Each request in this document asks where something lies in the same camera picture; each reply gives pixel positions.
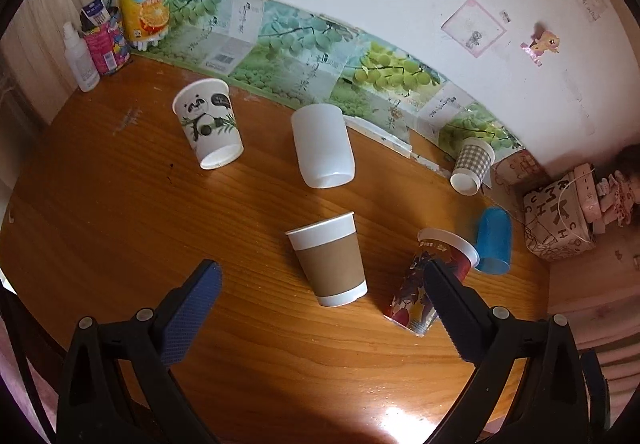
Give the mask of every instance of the grape wallpaper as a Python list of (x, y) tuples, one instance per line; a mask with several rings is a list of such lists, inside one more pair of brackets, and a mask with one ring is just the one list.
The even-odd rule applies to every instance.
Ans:
[(523, 146), (481, 103), (407, 52), (273, 0), (170, 0), (169, 34), (143, 55), (299, 108), (331, 103), (399, 140), (408, 129), (457, 157), (468, 137), (496, 161)]

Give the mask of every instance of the wooden table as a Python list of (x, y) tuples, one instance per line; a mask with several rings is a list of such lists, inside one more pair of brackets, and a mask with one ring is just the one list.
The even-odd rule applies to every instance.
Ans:
[[(488, 206), (446, 179), (350, 131), (356, 178), (303, 183), (292, 110), (233, 89), (245, 152), (201, 170), (171, 111), (201, 76), (137, 58), (76, 92), (45, 132), (15, 187), (0, 265), (22, 301), (63, 346), (78, 320), (129, 318), (155, 306), (203, 258), (224, 287), (174, 373), (220, 438), (254, 442), (423, 442), (464, 387), (438, 322), (424, 338), (385, 320), (420, 228), (473, 239)], [(327, 309), (314, 299), (284, 235), (355, 211), (369, 293)], [(548, 268), (514, 228), (512, 271), (466, 279), (489, 305), (545, 314)], [(508, 408), (522, 363), (494, 416)]]

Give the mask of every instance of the panda cup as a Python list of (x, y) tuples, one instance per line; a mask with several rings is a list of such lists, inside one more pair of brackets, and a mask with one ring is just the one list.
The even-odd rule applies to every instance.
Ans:
[(173, 109), (202, 169), (229, 164), (244, 151), (224, 81), (209, 78), (187, 85)]

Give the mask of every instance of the red patterned paper cup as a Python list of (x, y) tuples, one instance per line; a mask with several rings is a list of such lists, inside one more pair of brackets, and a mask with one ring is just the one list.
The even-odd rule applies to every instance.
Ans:
[(385, 317), (393, 323), (423, 336), (437, 314), (424, 293), (424, 266), (435, 258), (463, 281), (472, 267), (478, 264), (478, 252), (468, 241), (449, 231), (426, 228), (418, 233), (420, 249), (414, 257), (402, 287), (394, 297)]

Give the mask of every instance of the white paper cup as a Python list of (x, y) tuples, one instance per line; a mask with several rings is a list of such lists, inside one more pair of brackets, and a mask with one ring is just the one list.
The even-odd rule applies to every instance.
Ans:
[(202, 169), (229, 164), (244, 151), (224, 81), (209, 78), (187, 85), (175, 97), (173, 110)]
[(291, 116), (298, 166), (310, 188), (333, 188), (353, 180), (355, 161), (342, 110), (310, 104)]
[(353, 211), (286, 235), (321, 306), (347, 305), (367, 293)]
[(475, 195), (494, 161), (491, 145), (475, 137), (465, 139), (449, 180), (451, 186), (461, 195)]

